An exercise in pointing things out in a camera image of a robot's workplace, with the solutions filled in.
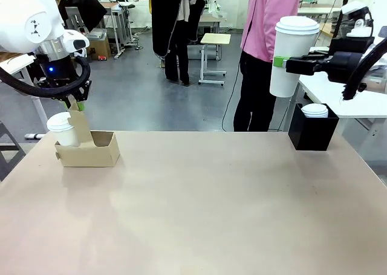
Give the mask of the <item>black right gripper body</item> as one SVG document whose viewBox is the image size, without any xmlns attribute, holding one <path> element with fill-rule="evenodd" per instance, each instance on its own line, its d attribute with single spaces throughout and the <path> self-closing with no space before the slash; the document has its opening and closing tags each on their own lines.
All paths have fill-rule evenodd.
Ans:
<svg viewBox="0 0 387 275">
<path fill-rule="evenodd" d="M 362 53 L 338 51 L 327 62 L 327 76 L 330 82 L 347 84 L 348 79 L 363 57 Z"/>
</svg>

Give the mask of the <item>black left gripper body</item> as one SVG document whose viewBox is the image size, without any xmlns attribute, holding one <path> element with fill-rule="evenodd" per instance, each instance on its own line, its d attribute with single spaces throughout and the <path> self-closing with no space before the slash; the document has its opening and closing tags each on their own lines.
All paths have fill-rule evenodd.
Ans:
<svg viewBox="0 0 387 275">
<path fill-rule="evenodd" d="M 91 81 L 91 69 L 84 57 L 71 56 L 58 60 L 49 60 L 45 54 L 37 54 L 37 61 L 45 75 L 44 82 L 38 82 L 40 88 L 72 87 L 64 94 L 57 94 L 52 99 L 69 102 L 73 96 L 77 102 L 84 102 L 88 98 Z"/>
</svg>

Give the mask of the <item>tall white lidded cup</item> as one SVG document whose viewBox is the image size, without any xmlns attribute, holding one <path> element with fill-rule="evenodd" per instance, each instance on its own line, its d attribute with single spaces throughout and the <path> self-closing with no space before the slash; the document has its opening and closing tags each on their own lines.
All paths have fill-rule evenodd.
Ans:
<svg viewBox="0 0 387 275">
<path fill-rule="evenodd" d="M 301 57 L 309 53 L 320 31 L 319 24 L 305 16 L 284 16 L 277 22 L 275 30 L 270 93 L 280 98 L 292 97 L 299 82 L 299 75 L 288 73 L 284 64 L 291 57 Z"/>
</svg>

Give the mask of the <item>small white lidded cup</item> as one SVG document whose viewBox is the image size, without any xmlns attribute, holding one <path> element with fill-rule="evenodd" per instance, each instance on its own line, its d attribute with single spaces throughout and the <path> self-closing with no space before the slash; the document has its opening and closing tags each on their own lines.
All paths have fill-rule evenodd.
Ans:
<svg viewBox="0 0 387 275">
<path fill-rule="evenodd" d="M 55 114 L 48 119 L 47 128 L 49 131 L 54 132 L 57 142 L 61 146 L 78 147 L 80 143 L 76 135 L 75 127 L 68 121 L 70 117 L 69 112 Z"/>
</svg>

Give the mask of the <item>brown cardboard cup carrier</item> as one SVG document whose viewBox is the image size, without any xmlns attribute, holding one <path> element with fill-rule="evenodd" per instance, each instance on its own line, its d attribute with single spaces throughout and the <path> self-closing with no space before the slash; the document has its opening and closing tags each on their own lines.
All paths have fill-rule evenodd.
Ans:
<svg viewBox="0 0 387 275">
<path fill-rule="evenodd" d="M 65 167 L 114 167 L 119 156 L 117 137 L 111 131 L 92 131 L 83 111 L 72 102 L 69 123 L 75 127 L 80 145 L 61 146 L 55 136 L 57 159 Z"/>
</svg>

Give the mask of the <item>large white table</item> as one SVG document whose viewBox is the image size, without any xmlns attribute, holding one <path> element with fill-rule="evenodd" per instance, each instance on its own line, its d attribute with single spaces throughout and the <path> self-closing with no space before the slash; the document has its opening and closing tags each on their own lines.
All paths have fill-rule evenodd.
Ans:
<svg viewBox="0 0 387 275">
<path fill-rule="evenodd" d="M 351 119 L 356 119 L 365 127 L 367 135 L 358 151 L 360 156 L 365 157 L 387 122 L 387 95 L 363 91 L 346 101 L 342 98 L 344 85 L 329 81 L 326 73 L 300 76 L 299 83 L 312 101 L 326 104 L 339 117 L 338 133 L 344 132 Z"/>
</svg>

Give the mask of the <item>stack of white lids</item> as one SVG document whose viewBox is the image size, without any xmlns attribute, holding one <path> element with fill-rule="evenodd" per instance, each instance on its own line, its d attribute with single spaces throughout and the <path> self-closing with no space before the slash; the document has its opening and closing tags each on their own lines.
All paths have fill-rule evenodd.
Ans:
<svg viewBox="0 0 387 275">
<path fill-rule="evenodd" d="M 301 111 L 307 118 L 327 118 L 329 114 L 328 107 L 318 103 L 305 105 L 301 108 Z"/>
</svg>

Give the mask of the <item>long white lab table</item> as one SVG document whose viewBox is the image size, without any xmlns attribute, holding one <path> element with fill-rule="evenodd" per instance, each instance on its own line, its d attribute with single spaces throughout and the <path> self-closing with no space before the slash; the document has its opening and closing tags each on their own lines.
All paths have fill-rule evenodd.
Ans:
<svg viewBox="0 0 387 275">
<path fill-rule="evenodd" d="M 298 8 L 298 15 L 311 18 L 317 23 L 324 23 L 338 17 L 340 11 L 341 8 L 335 5 L 302 3 Z"/>
</svg>

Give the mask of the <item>cardboard box on floor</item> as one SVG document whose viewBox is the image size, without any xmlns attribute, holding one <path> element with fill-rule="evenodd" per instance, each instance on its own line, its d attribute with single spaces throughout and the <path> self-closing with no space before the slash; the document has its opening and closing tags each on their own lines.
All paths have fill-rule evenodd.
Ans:
<svg viewBox="0 0 387 275">
<path fill-rule="evenodd" d="M 111 57 L 109 40 L 105 31 L 102 33 L 101 38 L 89 40 L 87 55 L 92 60 L 99 60 L 99 57 L 105 57 L 107 59 Z"/>
</svg>

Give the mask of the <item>person in pink hoodie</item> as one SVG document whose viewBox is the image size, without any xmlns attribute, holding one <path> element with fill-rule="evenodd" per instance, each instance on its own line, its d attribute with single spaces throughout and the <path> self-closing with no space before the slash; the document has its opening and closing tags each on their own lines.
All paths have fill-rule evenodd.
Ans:
<svg viewBox="0 0 387 275">
<path fill-rule="evenodd" d="M 235 132 L 267 132 L 276 97 L 270 94 L 276 23 L 298 13 L 300 0 L 249 0 L 241 39 L 241 92 L 233 118 Z"/>
</svg>

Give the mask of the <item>black hanging cloth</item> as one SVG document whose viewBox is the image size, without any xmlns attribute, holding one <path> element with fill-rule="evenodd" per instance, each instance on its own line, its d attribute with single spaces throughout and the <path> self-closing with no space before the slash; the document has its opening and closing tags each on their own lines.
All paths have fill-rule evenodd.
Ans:
<svg viewBox="0 0 387 275">
<path fill-rule="evenodd" d="M 98 0 L 60 0 L 58 9 L 63 21 L 68 19 L 66 7 L 77 7 L 88 31 L 96 28 L 107 10 Z"/>
</svg>

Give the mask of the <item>black square box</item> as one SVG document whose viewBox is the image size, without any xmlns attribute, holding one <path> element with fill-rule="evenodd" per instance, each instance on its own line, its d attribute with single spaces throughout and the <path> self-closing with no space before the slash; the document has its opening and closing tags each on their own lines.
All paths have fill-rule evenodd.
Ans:
<svg viewBox="0 0 387 275">
<path fill-rule="evenodd" d="M 301 111 L 302 107 L 300 103 L 296 104 L 288 130 L 288 136 L 294 148 L 326 151 L 336 130 L 338 116 L 327 106 L 329 111 L 327 118 L 307 118 Z"/>
</svg>

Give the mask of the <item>small wooden top rolling table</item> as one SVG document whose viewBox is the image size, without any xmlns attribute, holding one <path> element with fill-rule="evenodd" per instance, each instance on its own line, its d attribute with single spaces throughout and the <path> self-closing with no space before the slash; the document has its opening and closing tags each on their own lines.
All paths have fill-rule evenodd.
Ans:
<svg viewBox="0 0 387 275">
<path fill-rule="evenodd" d="M 230 43 L 231 34 L 222 34 L 222 33 L 206 33 L 201 40 L 201 68 L 200 68 L 200 79 L 198 81 L 199 85 L 202 84 L 212 84 L 212 85 L 221 85 L 224 86 L 225 81 L 223 80 L 206 80 L 206 76 L 221 76 L 225 77 L 227 75 L 226 71 L 218 70 L 209 70 L 207 68 L 208 63 L 208 53 L 207 47 L 209 45 L 228 45 Z"/>
</svg>

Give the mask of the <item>person in black clothes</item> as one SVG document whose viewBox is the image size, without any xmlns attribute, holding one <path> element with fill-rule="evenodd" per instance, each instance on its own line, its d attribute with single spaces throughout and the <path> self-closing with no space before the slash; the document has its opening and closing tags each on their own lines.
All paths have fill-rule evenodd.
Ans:
<svg viewBox="0 0 387 275">
<path fill-rule="evenodd" d="M 152 44 L 172 82 L 189 85 L 187 45 L 196 42 L 205 0 L 151 0 Z"/>
</svg>

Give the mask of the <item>dark metal frame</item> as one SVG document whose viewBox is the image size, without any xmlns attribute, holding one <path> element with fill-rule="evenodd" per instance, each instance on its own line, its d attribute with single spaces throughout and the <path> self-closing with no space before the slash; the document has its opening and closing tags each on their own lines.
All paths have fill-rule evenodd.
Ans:
<svg viewBox="0 0 387 275">
<path fill-rule="evenodd" d="M 20 144 L 5 127 L 5 124 L 0 121 L 0 138 L 3 136 L 8 136 L 11 144 L 0 143 L 0 182 L 5 179 L 26 155 Z"/>
</svg>

